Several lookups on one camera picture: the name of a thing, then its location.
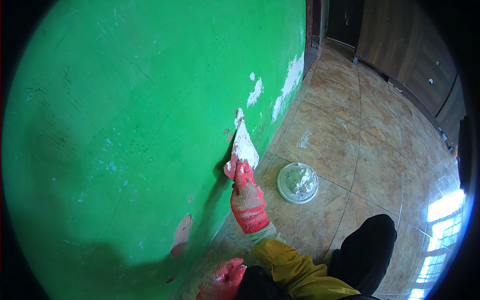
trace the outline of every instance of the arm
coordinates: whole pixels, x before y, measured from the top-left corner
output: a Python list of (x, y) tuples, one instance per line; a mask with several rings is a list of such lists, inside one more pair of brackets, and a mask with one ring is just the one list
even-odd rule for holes
[(336, 300), (358, 291), (343, 281), (327, 276), (325, 264), (314, 265), (312, 257), (300, 255), (285, 244), (264, 211), (264, 193), (253, 180), (248, 163), (237, 163), (230, 199), (233, 215), (250, 241), (252, 254), (272, 267), (273, 280), (294, 299)]

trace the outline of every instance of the black pants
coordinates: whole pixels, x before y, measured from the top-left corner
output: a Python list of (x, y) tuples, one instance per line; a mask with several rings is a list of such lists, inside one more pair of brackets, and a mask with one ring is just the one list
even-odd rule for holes
[(368, 218), (334, 252), (328, 275), (371, 296), (385, 276), (395, 240), (395, 223), (388, 215)]

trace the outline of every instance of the round plastic lid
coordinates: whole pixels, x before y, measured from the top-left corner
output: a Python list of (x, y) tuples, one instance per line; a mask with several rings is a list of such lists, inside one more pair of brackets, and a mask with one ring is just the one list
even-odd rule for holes
[(317, 194), (318, 177), (309, 165), (295, 162), (280, 170), (276, 185), (285, 200), (293, 204), (303, 204)]

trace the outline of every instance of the cabinet door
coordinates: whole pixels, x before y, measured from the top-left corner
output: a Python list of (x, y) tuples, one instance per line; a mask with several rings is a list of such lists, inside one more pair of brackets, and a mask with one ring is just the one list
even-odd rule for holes
[(440, 128), (442, 128), (442, 131), (453, 144), (458, 144), (460, 120), (463, 119), (466, 114), (465, 104), (463, 103), (462, 83), (460, 82), (460, 77), (457, 76), (450, 96), (436, 117), (440, 123)]
[(456, 68), (436, 28), (425, 15), (415, 63), (405, 86), (436, 116), (452, 89)]

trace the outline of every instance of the red glove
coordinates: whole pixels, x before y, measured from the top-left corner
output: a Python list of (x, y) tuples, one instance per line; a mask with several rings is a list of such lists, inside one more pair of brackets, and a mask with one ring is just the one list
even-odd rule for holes
[(235, 183), (232, 185), (230, 204), (238, 224), (245, 233), (254, 233), (265, 228), (270, 220), (264, 211), (264, 192), (253, 180), (248, 163), (237, 163)]
[(200, 293), (196, 300), (232, 300), (237, 295), (246, 266), (240, 265), (243, 258), (233, 258), (218, 264), (212, 271), (205, 274), (204, 280), (198, 285)]

